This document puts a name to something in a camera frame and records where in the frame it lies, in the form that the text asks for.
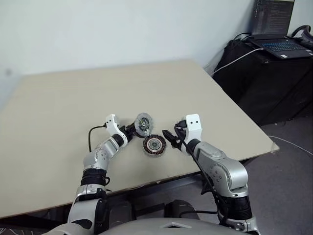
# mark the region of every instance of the white wall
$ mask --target white wall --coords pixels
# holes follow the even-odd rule
[[[192,58],[204,66],[247,30],[253,3],[0,0],[0,63],[20,74],[174,58]],[[313,24],[313,0],[295,1],[290,31],[303,24]]]

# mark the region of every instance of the black desk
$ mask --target black desk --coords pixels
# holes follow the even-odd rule
[[[216,69],[252,51],[250,44],[230,41]],[[280,60],[253,52],[225,67],[213,79],[258,125],[312,113],[313,58]]]

